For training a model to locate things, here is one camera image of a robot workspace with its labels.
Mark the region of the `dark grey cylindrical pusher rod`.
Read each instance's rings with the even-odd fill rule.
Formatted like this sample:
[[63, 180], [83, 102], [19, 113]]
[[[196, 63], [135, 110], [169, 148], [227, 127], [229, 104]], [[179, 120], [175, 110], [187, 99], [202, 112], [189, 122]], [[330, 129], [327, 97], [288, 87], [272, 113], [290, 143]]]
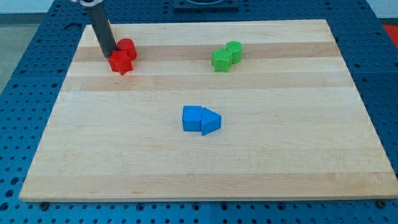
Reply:
[[116, 50], [116, 41], [111, 30], [103, 3], [88, 3], [85, 6], [99, 46], [105, 58]]

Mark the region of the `white rod holder collar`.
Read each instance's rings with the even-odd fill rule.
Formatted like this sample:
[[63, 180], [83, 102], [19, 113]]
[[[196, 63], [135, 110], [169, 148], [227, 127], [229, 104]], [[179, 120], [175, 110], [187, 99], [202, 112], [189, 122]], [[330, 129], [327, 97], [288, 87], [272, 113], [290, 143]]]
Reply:
[[84, 7], [93, 7], [103, 2], [103, 0], [71, 0], [72, 2], [78, 2]]

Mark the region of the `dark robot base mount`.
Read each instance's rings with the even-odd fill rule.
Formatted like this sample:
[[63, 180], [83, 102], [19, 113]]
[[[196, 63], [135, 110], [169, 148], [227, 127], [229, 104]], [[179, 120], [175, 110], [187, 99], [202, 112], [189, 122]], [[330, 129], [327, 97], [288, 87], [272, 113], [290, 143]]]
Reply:
[[239, 0], [172, 0], [173, 9], [197, 10], [197, 9], [238, 9]]

